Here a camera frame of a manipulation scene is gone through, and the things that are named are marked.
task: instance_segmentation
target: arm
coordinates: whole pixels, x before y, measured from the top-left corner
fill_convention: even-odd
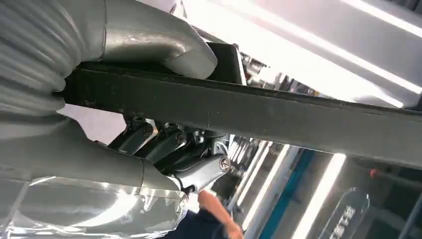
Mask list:
[[[225,226],[230,239],[243,239],[242,230],[214,195],[202,190],[198,194],[198,202],[201,208],[206,209]]]

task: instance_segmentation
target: red object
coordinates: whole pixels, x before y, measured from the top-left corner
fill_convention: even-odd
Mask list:
[[[369,173],[371,175],[371,178],[375,177],[375,174],[377,173],[377,171],[378,170],[376,168],[371,169],[371,172]]]

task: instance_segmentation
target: fluorescent light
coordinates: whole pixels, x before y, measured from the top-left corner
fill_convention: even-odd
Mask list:
[[[237,157],[239,156],[240,152],[242,151],[242,148],[245,146],[245,142],[242,140],[241,142],[239,142],[238,146],[237,146],[237,150],[233,155],[233,159],[232,161],[236,161]]]
[[[413,35],[416,35],[420,38],[422,38],[422,29],[408,23],[407,21],[400,19],[396,16],[393,16],[385,11],[382,11],[381,9],[374,7],[370,5],[367,2],[364,2],[362,0],[340,0],[358,10],[361,10],[363,12],[366,12],[367,14],[370,14],[384,22],[387,22],[391,25],[394,25],[402,30],[405,30]]]
[[[233,141],[231,143],[231,146],[228,148],[229,152],[228,152],[228,158],[231,159],[232,161],[235,160],[235,155],[237,150],[239,149],[239,144],[236,141]]]
[[[233,200],[229,204],[229,208],[232,208],[234,203],[237,203],[237,199],[242,192],[243,186],[245,185],[246,181],[249,179],[249,176],[251,175],[253,169],[255,168],[255,165],[258,161],[258,158],[260,157],[261,153],[264,151],[264,148],[266,147],[267,141],[262,140],[259,142],[258,149],[256,150],[255,155],[252,158],[251,163],[249,164],[249,167],[247,168],[246,172],[242,176],[242,180],[240,181],[239,185],[237,186],[236,192],[234,193]]]
[[[331,188],[341,171],[345,160],[346,155],[341,153],[337,153],[331,158],[331,161],[328,164],[328,167],[325,170],[324,175],[322,176],[322,179],[319,182],[319,185],[316,188],[311,202],[306,208],[298,227],[296,228],[292,239],[306,239],[326,197],[331,191]]]
[[[374,96],[379,98],[380,100],[383,100],[391,105],[394,105],[397,108],[403,108],[404,104],[401,101],[398,101],[396,99],[394,99],[391,96],[388,96],[386,94],[384,94],[381,90],[379,92],[375,92]]]
[[[380,90],[364,78],[222,6],[204,0],[184,0],[184,4],[191,24],[226,42],[237,43],[251,57],[272,68],[282,68],[285,74],[327,96],[355,102],[374,92],[379,95]]]
[[[253,218],[253,216],[256,213],[256,210],[259,207],[259,204],[261,204],[262,199],[264,198],[265,193],[267,192],[271,182],[274,179],[274,176],[277,173],[277,170],[280,168],[281,163],[283,162],[283,159],[286,157],[287,150],[290,148],[290,145],[285,144],[283,146],[283,149],[281,150],[280,154],[278,155],[276,161],[274,162],[273,167],[271,168],[270,173],[268,174],[267,178],[265,179],[264,184],[261,187],[261,190],[259,190],[258,195],[256,196],[255,201],[253,202],[252,206],[249,209],[248,214],[245,217],[245,220],[242,223],[243,230],[246,230]]]
[[[237,205],[240,206],[240,204],[242,204],[243,199],[245,199],[246,194],[249,191],[249,188],[252,185],[253,180],[255,180],[256,174],[258,173],[259,169],[262,166],[262,163],[264,162],[264,159],[267,157],[268,151],[270,150],[271,145],[273,144],[273,142],[269,142],[267,144],[267,147],[264,149],[264,152],[262,153],[261,157],[259,158],[258,163],[256,164],[255,168],[253,169],[253,172],[248,180],[248,182],[246,183],[245,188],[243,189],[242,193],[240,194],[239,199],[237,200]]]
[[[254,17],[258,17],[261,20],[264,20],[274,26],[279,27],[280,29],[283,29],[295,36],[298,36],[310,43],[312,43],[313,45],[316,45],[322,49],[325,49],[326,51],[331,52],[334,55],[337,55],[343,59],[346,59],[368,71],[373,72],[374,74],[381,76],[401,87],[404,87],[412,92],[415,92],[417,94],[420,94],[422,92],[422,88],[420,86],[417,86],[415,84],[413,84],[412,82],[409,82],[399,76],[394,75],[391,72],[388,72],[346,50],[344,50],[343,48],[338,47],[335,44],[332,44],[331,42],[318,37],[316,35],[314,35],[311,32],[308,32],[302,28],[300,28],[299,26],[294,25],[293,23],[269,12],[266,11],[262,8],[260,8],[258,5],[255,5],[253,3],[250,3],[248,1],[244,1],[242,2],[242,4],[237,4],[233,1],[224,1],[225,4],[229,4],[232,7],[236,8],[237,10],[252,15]]]
[[[249,148],[249,143],[247,142],[245,143],[242,152],[237,157],[237,164],[239,164],[242,161],[243,157],[245,156],[245,152],[248,148]]]

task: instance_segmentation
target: black metal beam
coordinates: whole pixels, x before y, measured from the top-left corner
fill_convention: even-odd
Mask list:
[[[422,168],[420,113],[85,65],[69,104]]]

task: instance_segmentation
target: plastic wrap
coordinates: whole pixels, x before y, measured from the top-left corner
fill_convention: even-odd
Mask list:
[[[186,215],[180,191],[0,178],[0,238],[159,238]]]

